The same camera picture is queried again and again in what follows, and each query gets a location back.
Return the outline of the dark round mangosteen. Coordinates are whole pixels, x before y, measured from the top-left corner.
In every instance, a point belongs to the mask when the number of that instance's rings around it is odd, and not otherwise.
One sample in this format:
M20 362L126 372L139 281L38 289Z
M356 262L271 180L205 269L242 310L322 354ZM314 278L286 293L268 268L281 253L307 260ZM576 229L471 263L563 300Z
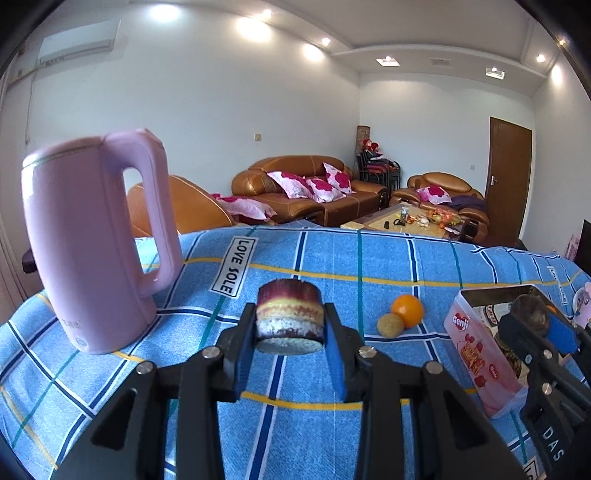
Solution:
M541 336L548 334L550 329L549 310L539 297L530 294L518 296L511 305L510 313L537 334Z

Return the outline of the layered cake slice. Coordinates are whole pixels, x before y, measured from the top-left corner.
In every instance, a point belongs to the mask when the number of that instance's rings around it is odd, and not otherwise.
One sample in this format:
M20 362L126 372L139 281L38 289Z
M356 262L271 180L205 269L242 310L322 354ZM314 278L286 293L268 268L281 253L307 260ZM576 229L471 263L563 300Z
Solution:
M272 355L307 355L324 346L325 313L317 286L276 279L259 288L256 348Z

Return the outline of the pink metal tin box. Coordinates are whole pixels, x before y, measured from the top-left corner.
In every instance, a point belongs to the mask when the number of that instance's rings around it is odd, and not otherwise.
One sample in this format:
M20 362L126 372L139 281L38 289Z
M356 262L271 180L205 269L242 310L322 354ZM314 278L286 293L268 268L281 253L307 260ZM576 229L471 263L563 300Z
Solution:
M531 285L510 285L480 289L462 289L456 295L444 320L461 363L476 387L486 414L498 419L525 405L528 368L501 340L499 323L510 313L520 295L539 297L550 314L568 320L540 289Z

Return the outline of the small orange on cloth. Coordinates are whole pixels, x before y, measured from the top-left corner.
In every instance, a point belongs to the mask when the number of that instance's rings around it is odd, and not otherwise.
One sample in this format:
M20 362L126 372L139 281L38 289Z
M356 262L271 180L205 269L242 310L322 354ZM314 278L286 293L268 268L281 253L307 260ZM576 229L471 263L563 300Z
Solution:
M423 304L413 295L401 295L394 299L391 311L402 319L406 329L414 328L424 318Z

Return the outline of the brown wooden door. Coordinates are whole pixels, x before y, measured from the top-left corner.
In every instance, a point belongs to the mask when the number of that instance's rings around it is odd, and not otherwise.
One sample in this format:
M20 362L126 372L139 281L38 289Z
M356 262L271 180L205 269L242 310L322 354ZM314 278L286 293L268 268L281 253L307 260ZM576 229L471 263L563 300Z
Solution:
M519 240L529 194L532 137L530 129L490 118L487 246L514 246Z

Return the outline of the blue plaid tablecloth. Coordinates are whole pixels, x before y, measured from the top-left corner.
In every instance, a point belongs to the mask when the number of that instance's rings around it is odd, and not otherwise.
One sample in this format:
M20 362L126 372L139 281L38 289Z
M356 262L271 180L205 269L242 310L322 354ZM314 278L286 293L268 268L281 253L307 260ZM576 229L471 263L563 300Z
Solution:
M408 234L103 229L32 244L1 329L25 479L586 479L589 276Z

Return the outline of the fruit pile on coffee table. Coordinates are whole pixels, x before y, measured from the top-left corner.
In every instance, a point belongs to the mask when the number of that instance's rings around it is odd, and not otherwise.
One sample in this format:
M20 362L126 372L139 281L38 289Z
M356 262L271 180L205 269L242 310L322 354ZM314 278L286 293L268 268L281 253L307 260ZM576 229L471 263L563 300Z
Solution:
M463 219L457 213L446 209L430 210L427 217L432 223L439 225L441 228L456 227L463 223Z

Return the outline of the wooden coffee table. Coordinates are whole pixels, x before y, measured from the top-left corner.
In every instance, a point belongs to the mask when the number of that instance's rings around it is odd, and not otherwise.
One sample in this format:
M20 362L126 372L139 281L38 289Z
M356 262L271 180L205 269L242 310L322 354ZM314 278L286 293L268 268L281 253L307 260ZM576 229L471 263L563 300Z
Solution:
M432 223L427 217L428 212L434 209L444 208L423 208L408 203L398 203L373 214L346 222L342 224L342 229L459 240L465 229L465 221L463 220L463 223L456 227L441 228L439 225Z

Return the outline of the brown leather chair near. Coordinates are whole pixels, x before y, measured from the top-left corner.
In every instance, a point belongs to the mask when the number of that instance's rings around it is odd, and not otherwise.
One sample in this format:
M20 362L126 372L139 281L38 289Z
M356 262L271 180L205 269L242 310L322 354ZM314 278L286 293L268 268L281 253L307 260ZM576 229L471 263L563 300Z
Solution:
M178 175L169 176L174 224L178 234L235 226L235 220L204 189ZM127 192L131 228L135 237L151 237L151 225L142 183Z

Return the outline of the pink electric kettle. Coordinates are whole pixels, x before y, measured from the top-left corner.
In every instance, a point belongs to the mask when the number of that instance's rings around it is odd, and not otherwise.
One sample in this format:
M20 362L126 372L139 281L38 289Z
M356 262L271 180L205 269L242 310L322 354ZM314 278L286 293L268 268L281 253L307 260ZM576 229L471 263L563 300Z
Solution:
M143 182L159 259L150 272L135 247L127 169ZM137 129L40 149L23 160L21 191L37 270L73 346L104 354L137 339L155 318L154 294L182 264L161 141Z

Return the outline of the stacked black chairs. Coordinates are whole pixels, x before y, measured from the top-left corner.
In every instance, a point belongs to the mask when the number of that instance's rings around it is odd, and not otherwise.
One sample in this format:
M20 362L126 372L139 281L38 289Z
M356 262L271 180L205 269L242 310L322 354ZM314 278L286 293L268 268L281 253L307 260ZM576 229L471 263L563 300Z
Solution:
M367 149L362 150L356 159L362 181L381 184L389 190L400 187L402 170L398 162Z

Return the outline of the pink floral pillow right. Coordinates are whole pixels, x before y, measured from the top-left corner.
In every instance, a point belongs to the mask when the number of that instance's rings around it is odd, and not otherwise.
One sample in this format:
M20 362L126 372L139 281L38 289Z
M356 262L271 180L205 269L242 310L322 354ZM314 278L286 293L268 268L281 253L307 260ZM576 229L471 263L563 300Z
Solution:
M332 185L332 187L339 190L342 194L353 194L352 180L348 174L339 170L337 167L332 166L330 163L324 163L324 168L325 179L329 185Z

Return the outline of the pink floral pillow middle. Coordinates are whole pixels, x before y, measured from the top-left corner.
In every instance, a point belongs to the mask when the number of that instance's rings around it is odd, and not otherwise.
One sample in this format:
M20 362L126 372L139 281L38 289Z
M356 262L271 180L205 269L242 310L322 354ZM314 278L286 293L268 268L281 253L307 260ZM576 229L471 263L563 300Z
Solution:
M305 178L304 181L311 190L312 199L317 203L331 203L346 197L320 177Z

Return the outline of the pink floral pillow left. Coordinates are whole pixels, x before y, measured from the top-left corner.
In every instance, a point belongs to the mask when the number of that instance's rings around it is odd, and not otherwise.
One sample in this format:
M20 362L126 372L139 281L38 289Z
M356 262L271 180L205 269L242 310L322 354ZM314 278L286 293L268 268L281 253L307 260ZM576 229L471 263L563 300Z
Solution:
M267 174L290 199L311 199L311 190L304 178L286 171L273 171Z

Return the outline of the white air conditioner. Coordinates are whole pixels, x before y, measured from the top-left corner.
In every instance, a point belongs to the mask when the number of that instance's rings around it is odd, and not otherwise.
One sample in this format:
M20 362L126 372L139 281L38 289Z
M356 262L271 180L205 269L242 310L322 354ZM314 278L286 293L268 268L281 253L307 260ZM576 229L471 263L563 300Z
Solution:
M47 36L41 43L37 64L46 66L81 55L111 50L119 25L119 20L108 20Z

